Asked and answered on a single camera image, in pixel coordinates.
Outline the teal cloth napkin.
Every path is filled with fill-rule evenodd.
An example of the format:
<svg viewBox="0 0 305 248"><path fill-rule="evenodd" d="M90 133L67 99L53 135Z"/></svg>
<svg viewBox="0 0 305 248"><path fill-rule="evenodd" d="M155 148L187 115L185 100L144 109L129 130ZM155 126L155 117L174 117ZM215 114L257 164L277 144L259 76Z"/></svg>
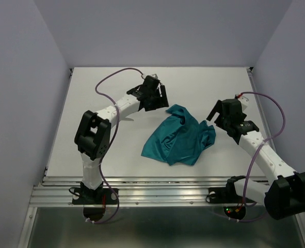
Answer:
<svg viewBox="0 0 305 248"><path fill-rule="evenodd" d="M157 127L143 146L141 155L172 166L193 166L201 153L215 143L216 131L204 120L198 122L183 106L174 104L169 116Z"/></svg>

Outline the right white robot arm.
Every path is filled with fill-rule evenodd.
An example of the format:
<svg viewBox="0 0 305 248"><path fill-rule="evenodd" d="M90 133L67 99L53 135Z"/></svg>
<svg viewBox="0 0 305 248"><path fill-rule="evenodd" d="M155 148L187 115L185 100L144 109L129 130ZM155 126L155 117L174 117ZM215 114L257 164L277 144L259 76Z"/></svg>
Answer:
<svg viewBox="0 0 305 248"><path fill-rule="evenodd" d="M246 120L247 104L244 97L218 100L207 120L218 115L216 126L251 156L268 184L253 181L248 176L233 176L224 187L209 188L206 201L210 204L255 202L264 206L275 220L305 212L305 172L299 173L284 162L263 139L257 125Z"/></svg>

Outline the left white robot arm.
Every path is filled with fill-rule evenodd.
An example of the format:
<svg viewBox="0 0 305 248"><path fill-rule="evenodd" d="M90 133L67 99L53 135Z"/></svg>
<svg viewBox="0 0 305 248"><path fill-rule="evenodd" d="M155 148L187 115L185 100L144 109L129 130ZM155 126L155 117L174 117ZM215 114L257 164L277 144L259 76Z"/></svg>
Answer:
<svg viewBox="0 0 305 248"><path fill-rule="evenodd" d="M152 75L144 77L142 84L128 90L112 105L97 112L86 111L79 123L74 142L81 154L83 178L79 187L69 189L74 205L116 205L117 188L107 185L101 172L101 164L112 141L119 122L140 110L154 111L168 107L165 86Z"/></svg>

